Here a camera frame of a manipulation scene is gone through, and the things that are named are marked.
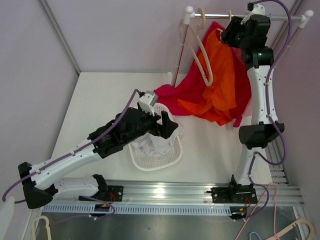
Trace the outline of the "white t shirt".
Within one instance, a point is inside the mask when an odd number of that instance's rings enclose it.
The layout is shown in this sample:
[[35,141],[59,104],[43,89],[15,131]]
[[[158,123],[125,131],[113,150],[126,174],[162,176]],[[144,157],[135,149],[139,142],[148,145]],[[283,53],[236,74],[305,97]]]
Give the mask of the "white t shirt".
[[174,146],[177,137],[181,137],[183,134],[184,128],[178,122],[178,128],[168,139],[147,133],[131,142],[130,145],[138,156],[147,156],[152,158],[162,157]]

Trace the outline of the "orange t shirt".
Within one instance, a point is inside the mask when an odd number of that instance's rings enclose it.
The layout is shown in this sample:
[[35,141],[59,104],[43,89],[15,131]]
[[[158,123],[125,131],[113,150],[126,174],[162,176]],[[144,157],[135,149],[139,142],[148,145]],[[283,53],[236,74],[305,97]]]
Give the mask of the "orange t shirt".
[[235,70],[233,50],[221,42],[220,28],[214,29],[207,37],[206,50],[213,75],[211,86],[206,86],[199,103],[178,99],[178,106],[187,113],[215,122],[219,126],[233,120],[231,109],[237,106],[235,97]]

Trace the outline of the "beige hanger of white shirt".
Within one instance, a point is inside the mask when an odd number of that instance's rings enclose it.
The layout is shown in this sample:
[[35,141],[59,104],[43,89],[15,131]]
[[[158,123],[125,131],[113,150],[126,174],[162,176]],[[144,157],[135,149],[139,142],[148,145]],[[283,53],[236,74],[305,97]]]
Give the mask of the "beige hanger of white shirt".
[[[197,25],[196,29],[194,29],[190,25],[190,22],[191,22],[191,19],[194,19],[196,17],[196,14],[200,15],[201,23]],[[185,43],[187,43],[188,47],[191,50],[193,59],[194,59],[196,65],[200,71],[200,74],[201,74],[201,77],[204,81],[204,84],[207,87],[210,87],[213,84],[214,76],[213,76],[213,72],[211,69],[211,64],[210,64],[210,60],[209,60],[207,51],[205,50],[205,46],[199,37],[199,33],[202,30],[204,30],[205,26],[206,26],[205,11],[202,8],[198,8],[197,11],[195,12],[194,8],[192,6],[187,6],[185,8],[184,17],[179,22],[179,34],[180,34],[180,39],[182,40],[182,43],[180,44],[181,45],[181,54],[180,55],[182,55],[184,45],[185,45]],[[193,49],[192,45],[190,44],[190,42],[187,39],[188,29],[191,30],[193,36],[197,40],[200,53],[202,54],[203,59],[204,59],[204,66],[207,69],[207,73],[205,72],[205,69],[200,62],[199,53],[196,53],[196,51]]]

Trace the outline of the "beige hanger of orange shirt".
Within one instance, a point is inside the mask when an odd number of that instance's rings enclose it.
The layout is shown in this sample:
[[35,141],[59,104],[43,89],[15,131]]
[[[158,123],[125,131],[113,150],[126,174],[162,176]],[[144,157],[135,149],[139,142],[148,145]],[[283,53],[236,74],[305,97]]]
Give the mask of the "beige hanger of orange shirt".
[[229,22],[231,22],[231,20],[232,20],[232,11],[229,10],[228,13],[215,14],[215,19],[216,20],[228,20]]

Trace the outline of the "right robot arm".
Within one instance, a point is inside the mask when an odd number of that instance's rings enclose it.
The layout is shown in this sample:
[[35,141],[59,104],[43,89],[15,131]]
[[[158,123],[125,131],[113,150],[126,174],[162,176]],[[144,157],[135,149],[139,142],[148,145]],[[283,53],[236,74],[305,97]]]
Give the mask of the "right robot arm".
[[253,14],[247,19],[233,16],[221,34],[222,43],[241,50],[252,99],[251,124],[239,129],[242,152],[227,190],[228,198],[235,203],[253,191],[252,173],[256,154],[285,129],[284,124],[278,122],[273,103],[274,51],[266,46],[270,26],[270,18],[262,14]]

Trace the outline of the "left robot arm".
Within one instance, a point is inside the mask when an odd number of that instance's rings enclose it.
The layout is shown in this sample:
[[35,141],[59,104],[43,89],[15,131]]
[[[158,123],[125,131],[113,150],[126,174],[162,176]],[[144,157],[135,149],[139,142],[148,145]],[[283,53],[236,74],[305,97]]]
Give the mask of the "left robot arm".
[[90,133],[80,147],[63,156],[35,165],[21,163],[18,171],[27,207],[37,209],[54,199],[105,201],[109,186],[102,175],[94,174],[87,178],[69,178],[67,175],[122,151],[145,134],[167,140],[178,127],[166,111],[150,114],[130,107]]

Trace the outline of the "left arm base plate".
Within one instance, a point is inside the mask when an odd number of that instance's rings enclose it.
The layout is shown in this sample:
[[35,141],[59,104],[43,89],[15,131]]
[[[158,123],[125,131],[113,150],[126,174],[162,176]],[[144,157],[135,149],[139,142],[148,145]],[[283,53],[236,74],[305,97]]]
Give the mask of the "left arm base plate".
[[90,216],[92,218],[102,219],[116,213],[113,204],[122,202],[123,190],[123,186],[111,185],[99,189],[98,192],[93,195],[80,195],[78,200],[83,202],[97,202]]

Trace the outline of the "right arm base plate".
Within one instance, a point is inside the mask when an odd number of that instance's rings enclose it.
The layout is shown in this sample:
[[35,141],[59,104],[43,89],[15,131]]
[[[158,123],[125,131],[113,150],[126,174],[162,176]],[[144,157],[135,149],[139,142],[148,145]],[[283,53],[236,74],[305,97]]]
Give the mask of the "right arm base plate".
[[250,188],[250,186],[245,187],[244,191],[241,189],[240,192],[231,186],[212,187],[210,190],[207,190],[206,193],[211,195],[214,204],[239,205],[230,207],[229,217],[232,220],[246,218],[249,207],[258,203],[256,190],[253,187]]

